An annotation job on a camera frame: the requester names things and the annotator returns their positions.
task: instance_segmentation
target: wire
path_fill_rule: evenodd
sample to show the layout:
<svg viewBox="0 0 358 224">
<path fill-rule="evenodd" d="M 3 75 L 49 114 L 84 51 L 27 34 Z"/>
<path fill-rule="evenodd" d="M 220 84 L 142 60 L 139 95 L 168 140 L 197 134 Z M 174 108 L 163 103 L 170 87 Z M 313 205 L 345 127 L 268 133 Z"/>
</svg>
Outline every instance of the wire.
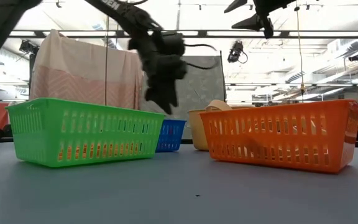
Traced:
<svg viewBox="0 0 358 224">
<path fill-rule="evenodd" d="M 296 4 L 296 26 L 298 29 L 298 43 L 299 43 L 299 55 L 301 57 L 301 94 L 302 94 L 302 103 L 303 103 L 303 94 L 305 93 L 305 83 L 303 80 L 303 57 L 302 57 L 302 46 L 301 46 L 301 32 L 300 32 L 300 26 L 299 26 L 299 6 L 298 6 L 298 0 L 295 1 Z"/>
<path fill-rule="evenodd" d="M 137 5 L 146 3 L 147 1 L 149 1 L 149 0 L 141 0 L 141 1 L 139 1 L 139 2 L 128 2 L 128 1 L 126 1 L 126 3 L 131 4 L 131 5 L 133 5 L 133 6 L 137 6 Z"/>
<path fill-rule="evenodd" d="M 109 56 L 109 27 L 110 27 L 110 17 L 107 16 L 106 21 L 106 61 L 104 64 L 104 105 L 107 106 L 107 62 Z"/>
<path fill-rule="evenodd" d="M 247 57 L 247 60 L 245 60 L 245 62 L 240 62 L 240 60 L 239 60 L 239 62 L 240 62 L 241 64 L 245 64 L 245 63 L 248 62 L 248 55 L 247 55 L 244 51 L 243 51 L 242 53 Z"/>
<path fill-rule="evenodd" d="M 15 62 L 18 62 L 20 60 L 22 60 L 26 55 L 28 55 L 29 53 L 25 53 L 24 55 L 22 55 L 19 59 L 17 59 Z"/>
<path fill-rule="evenodd" d="M 214 49 L 214 51 L 216 51 L 216 52 L 218 51 L 218 50 L 216 50 L 216 48 L 214 48 L 213 46 L 208 45 L 208 44 L 185 44 L 185 46 L 186 47 L 210 47 L 210 48 Z M 188 63 L 188 62 L 187 62 L 187 64 L 189 66 L 192 66 L 192 67 L 195 67 L 195 68 L 198 68 L 198 69 L 209 70 L 209 69 L 215 68 L 215 67 L 217 67 L 219 65 L 219 61 L 216 60 L 216 58 L 214 58 L 214 61 L 215 61 L 214 64 L 212 66 L 210 66 L 210 67 L 201 67 L 201 66 L 194 65 L 194 64 Z"/>
</svg>

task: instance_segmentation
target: plastic basket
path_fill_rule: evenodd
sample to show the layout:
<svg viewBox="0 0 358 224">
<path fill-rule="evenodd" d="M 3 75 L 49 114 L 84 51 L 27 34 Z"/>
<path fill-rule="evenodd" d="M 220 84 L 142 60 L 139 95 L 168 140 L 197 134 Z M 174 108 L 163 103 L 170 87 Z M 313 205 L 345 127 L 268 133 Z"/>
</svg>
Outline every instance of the plastic basket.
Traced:
<svg viewBox="0 0 358 224">
<path fill-rule="evenodd" d="M 166 119 L 162 123 L 156 152 L 179 150 L 186 121 Z"/>
<path fill-rule="evenodd" d="M 201 113 L 213 159 L 339 172 L 353 159 L 354 100 Z"/>
<path fill-rule="evenodd" d="M 7 107 L 16 156 L 49 167 L 150 158 L 164 115 L 39 98 Z"/>
</svg>

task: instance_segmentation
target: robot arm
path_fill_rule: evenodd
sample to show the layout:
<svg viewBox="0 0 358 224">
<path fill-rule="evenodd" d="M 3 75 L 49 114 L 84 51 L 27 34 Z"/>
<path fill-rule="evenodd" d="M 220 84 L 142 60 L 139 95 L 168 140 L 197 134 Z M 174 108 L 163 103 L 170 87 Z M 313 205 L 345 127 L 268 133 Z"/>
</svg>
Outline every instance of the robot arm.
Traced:
<svg viewBox="0 0 358 224">
<path fill-rule="evenodd" d="M 0 0 L 0 48 L 26 12 L 42 0 Z M 186 63 L 181 60 L 185 45 L 181 34 L 162 33 L 150 15 L 130 3 L 118 0 L 85 0 L 117 23 L 130 35 L 129 49 L 136 49 L 142 69 L 148 76 L 146 100 L 156 102 L 171 114 L 170 105 L 177 106 L 175 80 L 186 74 Z"/>
</svg>

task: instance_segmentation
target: table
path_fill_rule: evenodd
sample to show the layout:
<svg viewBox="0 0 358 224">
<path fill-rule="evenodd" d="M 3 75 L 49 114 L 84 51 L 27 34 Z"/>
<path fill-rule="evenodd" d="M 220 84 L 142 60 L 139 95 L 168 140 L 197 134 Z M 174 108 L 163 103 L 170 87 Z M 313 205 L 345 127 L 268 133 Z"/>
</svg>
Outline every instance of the table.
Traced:
<svg viewBox="0 0 358 224">
<path fill-rule="evenodd" d="M 358 149 L 339 175 L 213 161 L 182 145 L 153 159 L 51 169 L 0 143 L 0 223 L 358 223 Z"/>
</svg>

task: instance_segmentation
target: metal frame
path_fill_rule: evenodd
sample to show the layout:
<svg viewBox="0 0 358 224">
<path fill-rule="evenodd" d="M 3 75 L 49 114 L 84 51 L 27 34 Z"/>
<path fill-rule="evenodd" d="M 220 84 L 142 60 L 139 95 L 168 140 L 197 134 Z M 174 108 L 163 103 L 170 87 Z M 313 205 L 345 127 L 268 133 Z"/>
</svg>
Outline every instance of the metal frame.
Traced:
<svg viewBox="0 0 358 224">
<path fill-rule="evenodd" d="M 184 38 L 214 38 L 214 39 L 264 39 L 264 33 L 252 30 L 165 30 L 177 31 Z M 123 30 L 59 30 L 73 39 L 102 39 L 108 33 L 109 38 L 130 38 Z M 50 30 L 14 30 L 9 38 L 43 39 Z M 275 30 L 272 39 L 297 39 L 297 30 Z M 301 39 L 358 39 L 358 30 L 300 30 Z"/>
</svg>

